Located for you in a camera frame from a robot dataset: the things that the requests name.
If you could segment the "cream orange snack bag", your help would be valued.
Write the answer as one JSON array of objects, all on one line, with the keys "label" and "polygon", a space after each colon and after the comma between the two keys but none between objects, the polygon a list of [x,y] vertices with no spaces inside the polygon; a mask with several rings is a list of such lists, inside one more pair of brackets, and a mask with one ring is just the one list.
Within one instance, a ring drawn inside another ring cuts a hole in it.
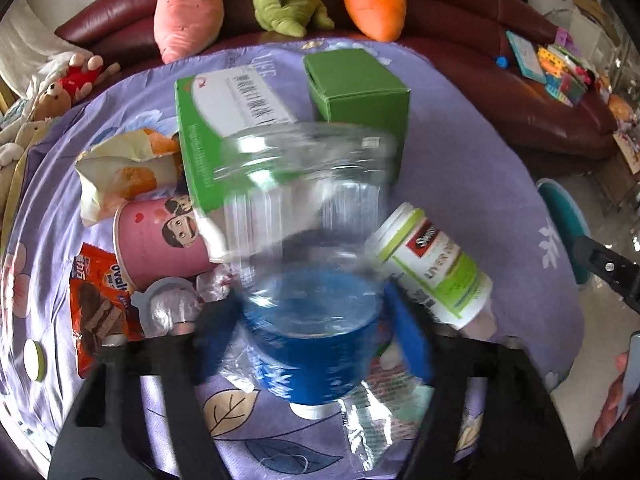
[{"label": "cream orange snack bag", "polygon": [[75,170],[82,224],[94,226],[130,200],[176,186],[182,174],[180,144],[150,128],[127,131],[81,153]]}]

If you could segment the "purple floral tablecloth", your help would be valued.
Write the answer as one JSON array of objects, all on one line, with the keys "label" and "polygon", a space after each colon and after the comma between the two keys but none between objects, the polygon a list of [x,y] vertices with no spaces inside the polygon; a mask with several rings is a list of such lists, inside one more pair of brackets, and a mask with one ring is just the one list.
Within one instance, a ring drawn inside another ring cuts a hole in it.
[{"label": "purple floral tablecloth", "polygon": [[[518,338],[548,388],[567,376],[584,338],[570,262],[521,159],[432,56],[366,44],[410,90],[409,129],[394,204],[423,209],[492,279],[498,336]],[[223,50],[120,80],[61,118],[28,153],[3,271],[1,419],[47,452],[80,387],[68,280],[83,244],[112,248],[112,226],[79,217],[76,157],[143,118],[175,115],[178,79],[249,65],[294,117],[314,114],[298,42]],[[268,392],[224,415],[224,460],[240,479],[357,479],[341,415],[306,422]]]}]

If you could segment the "clear plastic water bottle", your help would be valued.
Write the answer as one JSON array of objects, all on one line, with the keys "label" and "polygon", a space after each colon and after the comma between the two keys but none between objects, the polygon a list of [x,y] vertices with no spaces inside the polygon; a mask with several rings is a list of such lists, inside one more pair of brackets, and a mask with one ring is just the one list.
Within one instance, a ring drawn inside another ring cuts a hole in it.
[{"label": "clear plastic water bottle", "polygon": [[329,122],[224,141],[215,178],[250,362],[301,418],[329,414],[378,350],[383,281],[367,241],[385,218],[395,155],[391,134]]}]

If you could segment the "pink plush toy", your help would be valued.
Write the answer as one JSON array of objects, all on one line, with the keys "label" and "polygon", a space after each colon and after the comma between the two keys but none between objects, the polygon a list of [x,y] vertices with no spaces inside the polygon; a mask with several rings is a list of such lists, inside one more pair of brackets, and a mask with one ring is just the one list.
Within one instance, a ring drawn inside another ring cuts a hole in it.
[{"label": "pink plush toy", "polygon": [[157,0],[153,32],[163,63],[204,51],[217,39],[223,20],[222,0]]}]

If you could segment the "brown bear plush toy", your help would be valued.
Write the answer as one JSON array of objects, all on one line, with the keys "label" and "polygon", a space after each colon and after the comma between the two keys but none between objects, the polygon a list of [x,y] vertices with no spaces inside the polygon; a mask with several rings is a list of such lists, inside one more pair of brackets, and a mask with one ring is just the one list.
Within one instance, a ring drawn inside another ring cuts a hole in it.
[{"label": "brown bear plush toy", "polygon": [[75,53],[35,100],[30,119],[34,122],[57,118],[84,100],[94,88],[120,72],[120,65],[106,65],[99,55]]}]

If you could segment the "small blue ball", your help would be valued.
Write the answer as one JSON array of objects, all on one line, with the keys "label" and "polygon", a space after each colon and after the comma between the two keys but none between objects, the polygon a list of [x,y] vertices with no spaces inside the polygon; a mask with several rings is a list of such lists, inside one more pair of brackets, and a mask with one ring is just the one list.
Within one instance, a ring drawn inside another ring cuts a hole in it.
[{"label": "small blue ball", "polygon": [[497,64],[500,68],[502,68],[503,70],[505,70],[505,69],[509,66],[509,62],[508,62],[508,60],[506,59],[506,57],[505,57],[505,56],[499,56],[499,57],[496,59],[496,64]]}]

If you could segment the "green white carton box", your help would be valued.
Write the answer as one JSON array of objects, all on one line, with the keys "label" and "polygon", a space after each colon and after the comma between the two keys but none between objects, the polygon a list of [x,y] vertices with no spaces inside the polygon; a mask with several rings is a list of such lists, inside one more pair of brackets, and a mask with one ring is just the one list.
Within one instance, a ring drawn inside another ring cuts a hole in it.
[{"label": "green white carton box", "polygon": [[290,124],[295,117],[250,65],[178,80],[175,103],[195,223],[209,261],[220,263],[227,259],[224,188],[215,177],[224,166],[224,139],[247,128]]}]

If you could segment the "colourful toy pile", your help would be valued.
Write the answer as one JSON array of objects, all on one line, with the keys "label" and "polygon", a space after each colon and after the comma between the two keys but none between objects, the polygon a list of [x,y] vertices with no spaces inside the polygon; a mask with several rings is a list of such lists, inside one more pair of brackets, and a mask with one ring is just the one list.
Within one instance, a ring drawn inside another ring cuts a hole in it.
[{"label": "colourful toy pile", "polygon": [[598,86],[596,70],[581,58],[570,33],[560,27],[551,44],[535,46],[530,40],[506,32],[516,66],[525,78],[539,82],[553,99],[575,107]]}]

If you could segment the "crumpled clear plastic wrapper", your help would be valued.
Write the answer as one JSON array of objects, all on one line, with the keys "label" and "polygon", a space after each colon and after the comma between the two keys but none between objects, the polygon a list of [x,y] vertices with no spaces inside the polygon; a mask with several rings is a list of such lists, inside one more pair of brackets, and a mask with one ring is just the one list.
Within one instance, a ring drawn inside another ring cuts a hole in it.
[{"label": "crumpled clear plastic wrapper", "polygon": [[165,336],[177,325],[194,324],[206,304],[229,295],[231,272],[221,264],[198,274],[192,282],[186,278],[161,278],[144,292],[134,292],[131,304],[137,309],[146,339]]}]

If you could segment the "white green supplement bottle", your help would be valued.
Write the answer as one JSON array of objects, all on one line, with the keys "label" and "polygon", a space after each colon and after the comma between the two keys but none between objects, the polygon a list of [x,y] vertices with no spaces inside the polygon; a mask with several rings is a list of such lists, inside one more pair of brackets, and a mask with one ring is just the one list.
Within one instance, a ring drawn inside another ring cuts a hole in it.
[{"label": "white green supplement bottle", "polygon": [[478,340],[495,335],[494,283],[425,212],[403,203],[367,240],[384,275],[427,307],[436,321]]}]

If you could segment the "dark red leather sofa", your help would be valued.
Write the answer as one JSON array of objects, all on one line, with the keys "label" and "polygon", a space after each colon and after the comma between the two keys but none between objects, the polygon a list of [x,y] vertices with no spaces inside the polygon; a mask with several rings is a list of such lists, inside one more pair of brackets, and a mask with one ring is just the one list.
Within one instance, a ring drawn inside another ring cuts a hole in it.
[{"label": "dark red leather sofa", "polygon": [[[96,0],[58,26],[76,46],[138,72],[160,64],[157,0]],[[516,150],[602,160],[614,155],[614,115],[597,92],[575,107],[521,75],[506,32],[551,44],[556,26],[521,0],[407,0],[400,44],[426,56]],[[496,64],[505,56],[509,66]]]}]

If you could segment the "small green cardboard box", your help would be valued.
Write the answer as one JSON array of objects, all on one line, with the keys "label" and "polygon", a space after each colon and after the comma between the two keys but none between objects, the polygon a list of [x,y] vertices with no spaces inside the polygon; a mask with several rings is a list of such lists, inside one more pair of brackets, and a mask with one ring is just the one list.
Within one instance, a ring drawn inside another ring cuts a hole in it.
[{"label": "small green cardboard box", "polygon": [[392,180],[399,176],[408,131],[410,89],[363,49],[337,49],[304,56],[314,117],[378,129],[393,136]]}]

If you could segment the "white rabbit plush toy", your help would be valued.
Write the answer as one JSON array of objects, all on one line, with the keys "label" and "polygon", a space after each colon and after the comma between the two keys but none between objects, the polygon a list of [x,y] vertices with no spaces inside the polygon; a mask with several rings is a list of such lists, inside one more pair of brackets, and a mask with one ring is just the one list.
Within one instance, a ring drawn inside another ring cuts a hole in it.
[{"label": "white rabbit plush toy", "polygon": [[51,119],[17,122],[1,133],[1,219],[14,206],[28,150],[49,131]]}]

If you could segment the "teal trash bin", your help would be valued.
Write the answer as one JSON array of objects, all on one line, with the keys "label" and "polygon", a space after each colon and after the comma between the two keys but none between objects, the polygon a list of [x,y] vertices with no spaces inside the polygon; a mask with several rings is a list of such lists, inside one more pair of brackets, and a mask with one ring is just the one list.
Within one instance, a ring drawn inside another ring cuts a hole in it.
[{"label": "teal trash bin", "polygon": [[559,182],[542,178],[537,181],[536,188],[548,208],[550,220],[572,266],[575,281],[578,286],[585,286],[590,280],[590,273],[577,262],[573,248],[578,237],[591,235],[586,218],[574,198]]}]

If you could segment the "pink paper cup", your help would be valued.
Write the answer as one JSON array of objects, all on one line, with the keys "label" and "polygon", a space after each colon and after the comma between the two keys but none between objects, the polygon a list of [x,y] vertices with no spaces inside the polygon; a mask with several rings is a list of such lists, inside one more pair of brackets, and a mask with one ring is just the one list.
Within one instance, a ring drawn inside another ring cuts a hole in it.
[{"label": "pink paper cup", "polygon": [[213,270],[189,196],[134,200],[116,211],[113,240],[128,283],[145,290],[161,278],[193,278]]}]

